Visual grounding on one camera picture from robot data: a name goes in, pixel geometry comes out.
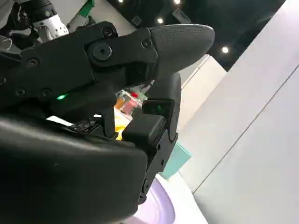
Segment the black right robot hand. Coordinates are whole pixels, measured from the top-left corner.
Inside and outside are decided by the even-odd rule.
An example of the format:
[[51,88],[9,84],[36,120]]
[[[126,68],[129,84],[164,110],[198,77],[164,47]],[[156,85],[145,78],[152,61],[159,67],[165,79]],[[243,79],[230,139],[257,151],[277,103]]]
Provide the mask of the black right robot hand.
[[118,36],[107,21],[0,56],[0,221],[113,224],[133,215],[178,139],[179,72],[210,26]]

